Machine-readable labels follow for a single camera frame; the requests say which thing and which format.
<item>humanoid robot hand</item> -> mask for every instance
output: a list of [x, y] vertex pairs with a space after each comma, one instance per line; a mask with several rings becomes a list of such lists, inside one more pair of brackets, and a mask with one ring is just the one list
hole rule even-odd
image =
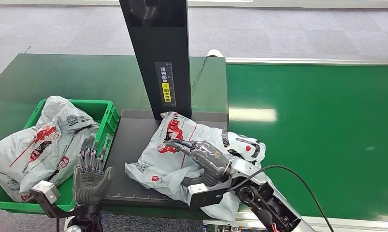
[[178, 151], [190, 156], [204, 169], [204, 174], [197, 178], [185, 177], [183, 186], [204, 183], [206, 186], [215, 186], [223, 176], [228, 178], [230, 161], [212, 144], [207, 141], [185, 141], [171, 139], [164, 142], [175, 147]]
[[73, 196], [78, 205], [92, 205], [102, 201], [113, 179], [113, 168], [103, 170], [106, 149], [97, 155], [99, 142], [94, 136], [87, 137], [79, 153], [79, 163], [74, 168]]

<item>black vertical stand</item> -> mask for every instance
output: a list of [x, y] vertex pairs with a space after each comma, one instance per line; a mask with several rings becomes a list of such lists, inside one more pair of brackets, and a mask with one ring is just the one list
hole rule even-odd
[[187, 0], [120, 0], [154, 118], [191, 118]]

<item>robotic finger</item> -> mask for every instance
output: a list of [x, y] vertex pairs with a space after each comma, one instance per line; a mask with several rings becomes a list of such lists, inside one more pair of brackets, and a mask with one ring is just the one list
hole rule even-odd
[[213, 187], [219, 181], [228, 180], [230, 161], [209, 142], [171, 139], [164, 143], [190, 156], [204, 169], [204, 174], [198, 178], [184, 178], [183, 186], [203, 183], [207, 187]]

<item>red printed logo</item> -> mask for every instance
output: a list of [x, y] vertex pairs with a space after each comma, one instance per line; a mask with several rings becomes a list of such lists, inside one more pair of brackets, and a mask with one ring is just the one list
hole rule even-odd
[[36, 139], [34, 140], [36, 146], [30, 154], [29, 163], [37, 160], [37, 158], [43, 153], [43, 151], [52, 144], [53, 140], [58, 138], [56, 127], [45, 126], [36, 133]]
[[[182, 130], [178, 127], [178, 125], [180, 124], [180, 121], [178, 121], [177, 119], [171, 119], [171, 121], [168, 123], [168, 126], [167, 126], [167, 134], [165, 135], [165, 141], [167, 140], [170, 140], [170, 139], [183, 139], [183, 136], [182, 136]], [[157, 147], [157, 151], [159, 153], [165, 153], [167, 151], [169, 152], [177, 152], [177, 149], [175, 149], [175, 147], [172, 147], [172, 146], [166, 146], [165, 144], [160, 144], [158, 147]]]
[[26, 202], [30, 199], [31, 195], [20, 195], [20, 198], [22, 199], [23, 202]]
[[67, 156], [63, 156], [58, 164], [58, 170], [65, 168], [69, 164], [69, 158]]

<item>cable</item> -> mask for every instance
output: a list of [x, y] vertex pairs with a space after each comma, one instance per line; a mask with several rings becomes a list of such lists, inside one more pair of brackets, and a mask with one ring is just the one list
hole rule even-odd
[[198, 76], [200, 76], [202, 70], [204, 69], [205, 62], [206, 62], [207, 59], [208, 59], [208, 57], [205, 57], [205, 58], [204, 58], [204, 62], [202, 63], [202, 66], [201, 66], [200, 70], [198, 71], [197, 75], [196, 75], [195, 78], [194, 78], [194, 83], [193, 83], [192, 86], [191, 86], [191, 90], [192, 90], [192, 88], [194, 87], [195, 83], [197, 82]]
[[60, 232], [60, 219], [56, 218], [56, 232]]
[[250, 176], [249, 176], [248, 178], [246, 178], [245, 180], [241, 181], [239, 184], [237, 184], [237, 185], [235, 185], [234, 187], [230, 188], [230, 189], [228, 190], [228, 192], [237, 189], [238, 187], [240, 187], [241, 185], [243, 185], [245, 182], [247, 182], [247, 181], [249, 181], [250, 179], [252, 179], [254, 176], [256, 176], [256, 175], [258, 175], [259, 173], [264, 172], [264, 171], [266, 171], [266, 170], [268, 170], [268, 169], [271, 169], [271, 168], [282, 168], [282, 169], [285, 169], [285, 170], [287, 170], [287, 171], [293, 173], [297, 178], [299, 178], [300, 181], [302, 181], [302, 183], [303, 183], [303, 184], [305, 185], [305, 187], [308, 189], [308, 191], [309, 191], [310, 195], [312, 196], [313, 200], [315, 201], [317, 207], [319, 208], [319, 211], [320, 211], [320, 213], [322, 214], [323, 218], [325, 219], [326, 224], [329, 226], [329, 229], [331, 230], [331, 232], [334, 232], [333, 227], [331, 226], [331, 224], [330, 224], [328, 218], [327, 218], [326, 215], [325, 215], [325, 212], [323, 212], [322, 207], [320, 207], [319, 202], [318, 202], [317, 199], [316, 199], [316, 196], [313, 194], [313, 192], [312, 192], [312, 190], [310, 189], [310, 187], [308, 186], [308, 184], [307, 184], [307, 183], [302, 179], [302, 177], [299, 176], [296, 172], [294, 172], [293, 170], [291, 170], [290, 168], [287, 168], [287, 167], [285, 167], [285, 166], [281, 166], [281, 165], [271, 165], [271, 166], [268, 166], [268, 167], [264, 167], [264, 168], [262, 168], [261, 170], [258, 170], [257, 172], [255, 172], [255, 173], [253, 173], [252, 175], [250, 175]]

